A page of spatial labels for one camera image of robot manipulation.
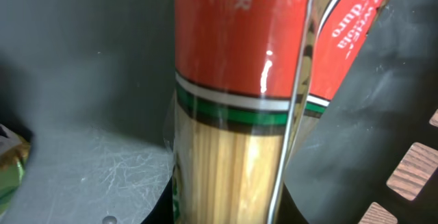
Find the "red spaghetti packet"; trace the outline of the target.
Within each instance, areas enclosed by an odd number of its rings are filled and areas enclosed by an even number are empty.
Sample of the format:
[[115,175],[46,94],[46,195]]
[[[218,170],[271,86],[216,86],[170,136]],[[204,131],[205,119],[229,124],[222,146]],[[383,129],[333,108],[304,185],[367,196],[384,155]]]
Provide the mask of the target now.
[[388,0],[175,0],[175,223],[273,223],[298,131]]

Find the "green snack carton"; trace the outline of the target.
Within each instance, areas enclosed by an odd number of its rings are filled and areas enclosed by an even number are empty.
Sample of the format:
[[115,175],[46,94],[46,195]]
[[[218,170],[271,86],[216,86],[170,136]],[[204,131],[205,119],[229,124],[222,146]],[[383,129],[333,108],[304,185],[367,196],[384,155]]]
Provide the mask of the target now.
[[1,218],[21,185],[30,148],[22,136],[1,125]]

